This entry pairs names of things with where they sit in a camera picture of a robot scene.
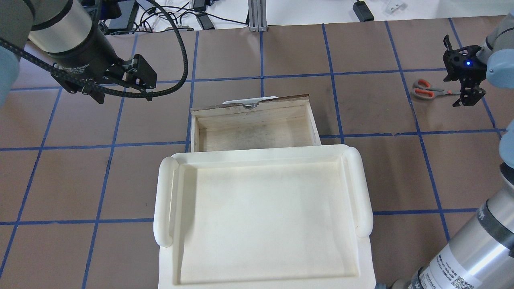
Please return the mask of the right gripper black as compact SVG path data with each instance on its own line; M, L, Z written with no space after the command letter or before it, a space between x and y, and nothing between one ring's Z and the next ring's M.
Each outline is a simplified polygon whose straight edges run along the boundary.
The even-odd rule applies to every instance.
M461 83L458 99L452 106L475 106L486 95L486 90L479 87L479 84L486 79L486 64L483 64L477 57L482 47L470 45L453 49L449 35L444 36L443 44L446 48L443 62L447 72L443 81L459 81Z

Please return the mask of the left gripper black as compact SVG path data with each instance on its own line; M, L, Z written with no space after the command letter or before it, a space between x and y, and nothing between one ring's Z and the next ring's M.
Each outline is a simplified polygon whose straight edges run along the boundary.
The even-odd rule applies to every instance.
M50 57L65 73L89 84L117 84L145 93L156 87L157 73L142 55L118 57L105 38L87 38L75 47L50 46Z

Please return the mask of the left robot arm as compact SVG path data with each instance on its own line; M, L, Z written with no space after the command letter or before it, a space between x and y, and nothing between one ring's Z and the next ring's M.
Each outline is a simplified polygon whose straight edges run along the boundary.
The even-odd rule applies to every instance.
M157 74L141 55L123 60L114 51L77 0L2 0L1 104L20 74L20 50L28 41L54 61L52 77L68 93L90 95L99 104L101 84L117 84L146 93L156 86Z

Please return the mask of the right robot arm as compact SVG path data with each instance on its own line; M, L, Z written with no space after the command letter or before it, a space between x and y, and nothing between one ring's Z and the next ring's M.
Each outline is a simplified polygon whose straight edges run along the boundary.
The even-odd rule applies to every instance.
M480 45L459 49L444 37L444 81L459 81L459 99L453 106L473 106L485 95L479 87L487 80L498 88L512 89L513 11L510 11ZM504 187L487 199L430 263L410 281L397 280L393 289L512 289L514 246L513 124L500 140L500 172Z

